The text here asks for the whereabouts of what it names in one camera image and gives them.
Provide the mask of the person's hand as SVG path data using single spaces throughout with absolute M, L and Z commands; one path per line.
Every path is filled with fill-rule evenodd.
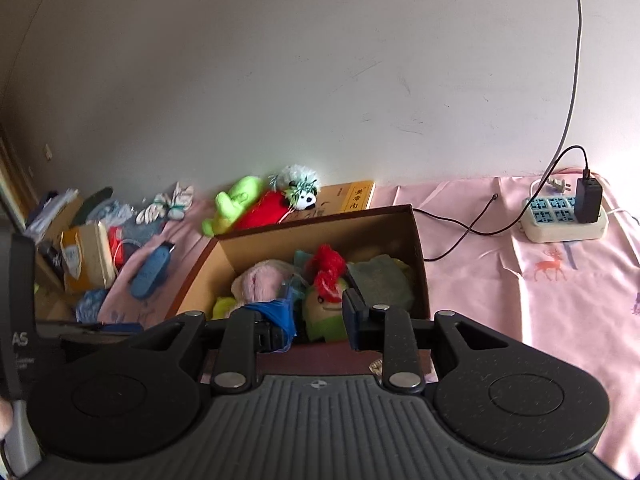
M 12 404 L 4 399 L 0 399 L 0 440 L 4 440 L 11 431 L 13 425 Z

